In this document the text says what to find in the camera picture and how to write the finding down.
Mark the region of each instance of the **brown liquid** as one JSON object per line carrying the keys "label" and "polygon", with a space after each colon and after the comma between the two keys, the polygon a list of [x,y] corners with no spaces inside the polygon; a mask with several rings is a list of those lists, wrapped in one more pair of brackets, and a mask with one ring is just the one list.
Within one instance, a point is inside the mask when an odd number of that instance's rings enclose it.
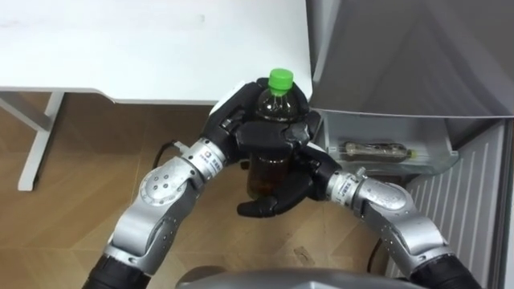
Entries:
{"label": "brown liquid", "polygon": [[248,172],[248,195],[253,199],[270,195],[288,175],[288,166],[289,159],[269,161],[252,155]]}

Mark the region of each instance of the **robotic hand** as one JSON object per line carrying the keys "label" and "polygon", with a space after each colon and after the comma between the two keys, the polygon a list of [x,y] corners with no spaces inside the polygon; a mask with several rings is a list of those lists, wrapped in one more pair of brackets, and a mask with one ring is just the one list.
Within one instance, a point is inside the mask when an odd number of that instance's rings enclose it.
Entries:
{"label": "robotic hand", "polygon": [[[277,151],[294,152],[291,172],[271,196],[240,204],[240,215],[272,217],[306,197],[334,201],[350,208],[381,236],[391,257],[413,283],[438,289],[479,288],[403,188],[367,178],[364,170],[347,173],[309,144],[320,115],[309,111],[306,100],[300,104],[306,117],[298,123],[254,121],[254,103],[266,86],[266,79],[258,79],[221,100],[200,139],[190,148],[177,144],[182,155],[146,175],[84,288],[146,288],[205,184],[224,167],[248,159],[249,153]],[[297,86],[293,93],[303,95]]]}

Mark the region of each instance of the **cable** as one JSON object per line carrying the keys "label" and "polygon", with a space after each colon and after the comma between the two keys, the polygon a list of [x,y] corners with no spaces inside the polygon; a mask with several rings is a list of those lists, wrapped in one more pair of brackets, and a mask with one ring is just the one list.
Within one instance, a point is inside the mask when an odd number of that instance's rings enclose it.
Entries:
{"label": "cable", "polygon": [[152,165],[152,169],[155,169],[158,165],[159,165],[159,161],[161,160],[161,157],[162,157],[162,153],[166,150],[166,149],[169,149],[171,148],[173,145],[175,145],[177,141],[176,140],[172,140],[170,142],[167,142],[165,144],[163,144],[161,146],[161,148],[159,149],[159,151],[157,152],[157,155],[155,156],[155,159],[153,159],[153,165]]}
{"label": "cable", "polygon": [[371,254],[369,255],[368,259],[368,266],[366,267],[366,272],[371,273],[371,266],[373,265],[373,260],[375,259],[375,255],[378,252],[378,249],[380,249],[380,245],[382,244],[382,239],[378,239],[377,243],[375,244],[375,247],[371,250]]}

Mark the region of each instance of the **refrigerator door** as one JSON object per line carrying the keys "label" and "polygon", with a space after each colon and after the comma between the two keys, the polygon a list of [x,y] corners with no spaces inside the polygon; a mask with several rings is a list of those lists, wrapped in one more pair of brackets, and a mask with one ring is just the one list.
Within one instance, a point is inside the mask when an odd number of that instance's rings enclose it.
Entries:
{"label": "refrigerator door", "polygon": [[314,108],[514,116],[513,1],[328,2],[311,4]]}
{"label": "refrigerator door", "polygon": [[[434,221],[484,288],[491,288],[498,199],[506,193],[500,188],[507,125],[499,121],[464,145],[459,161],[445,173],[417,177],[407,186],[418,209]],[[386,274],[400,275],[391,260]]]}

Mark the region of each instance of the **gray cabinet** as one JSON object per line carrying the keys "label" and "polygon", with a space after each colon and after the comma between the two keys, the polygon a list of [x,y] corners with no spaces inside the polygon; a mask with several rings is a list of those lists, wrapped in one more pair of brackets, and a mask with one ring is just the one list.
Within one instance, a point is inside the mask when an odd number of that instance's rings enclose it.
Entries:
{"label": "gray cabinet", "polygon": [[[475,277],[514,287],[514,2],[321,2],[308,2],[317,143],[336,159],[343,140],[389,137],[424,152],[422,162],[359,165],[416,173],[416,205]],[[398,274],[390,261],[387,275]]]}

